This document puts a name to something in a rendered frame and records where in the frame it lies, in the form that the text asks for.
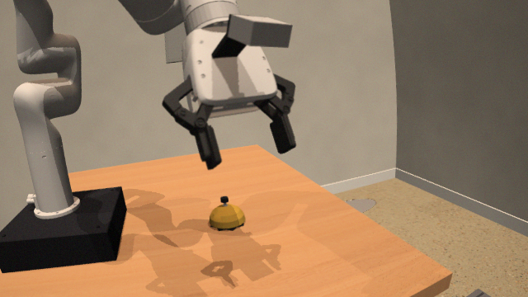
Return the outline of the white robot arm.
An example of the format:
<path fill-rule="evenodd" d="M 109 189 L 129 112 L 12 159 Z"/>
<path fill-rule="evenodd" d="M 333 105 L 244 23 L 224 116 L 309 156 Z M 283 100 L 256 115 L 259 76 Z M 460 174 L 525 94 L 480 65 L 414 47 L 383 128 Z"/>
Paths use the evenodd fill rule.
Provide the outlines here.
<path fill-rule="evenodd" d="M 227 32 L 212 59 L 238 57 L 247 45 L 289 48 L 293 25 L 242 15 L 236 0 L 118 1 L 150 35 L 161 35 L 184 22 L 188 36 L 207 21 L 228 17 Z M 81 205 L 72 193 L 61 135 L 50 121 L 75 113 L 81 105 L 81 49 L 73 35 L 54 33 L 47 0 L 13 2 L 19 69 L 26 74 L 58 74 L 58 78 L 25 82 L 13 95 L 35 190 L 26 202 L 35 204 L 37 218 L 55 219 Z"/>

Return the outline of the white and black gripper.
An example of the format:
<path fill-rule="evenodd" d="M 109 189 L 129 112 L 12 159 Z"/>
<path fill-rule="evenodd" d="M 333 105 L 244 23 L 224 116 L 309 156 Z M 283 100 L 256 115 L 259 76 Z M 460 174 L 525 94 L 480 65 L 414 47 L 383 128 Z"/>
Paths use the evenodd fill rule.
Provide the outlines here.
<path fill-rule="evenodd" d="M 175 121 L 195 136 L 200 159 L 208 170 L 222 163 L 214 129 L 207 123 L 209 118 L 261 110 L 272 119 L 270 128 L 278 153 L 296 147 L 287 118 L 295 100 L 295 84 L 272 73 L 262 48 L 247 45 L 238 57 L 212 59 L 211 54 L 227 32 L 228 20 L 221 17 L 207 21 L 186 37 L 182 44 L 184 82 L 162 103 Z M 179 102 L 185 96 L 189 110 Z"/>

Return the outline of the gold desk bell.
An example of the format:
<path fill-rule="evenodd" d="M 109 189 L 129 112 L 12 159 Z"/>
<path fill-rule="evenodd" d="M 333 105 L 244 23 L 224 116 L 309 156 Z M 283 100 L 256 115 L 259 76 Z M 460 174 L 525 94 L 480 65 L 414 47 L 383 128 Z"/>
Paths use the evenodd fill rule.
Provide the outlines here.
<path fill-rule="evenodd" d="M 236 205 L 226 204 L 229 202 L 227 196 L 220 197 L 221 203 L 214 208 L 210 214 L 210 227 L 217 228 L 219 231 L 231 230 L 234 231 L 237 227 L 244 226 L 245 215 L 243 211 Z"/>

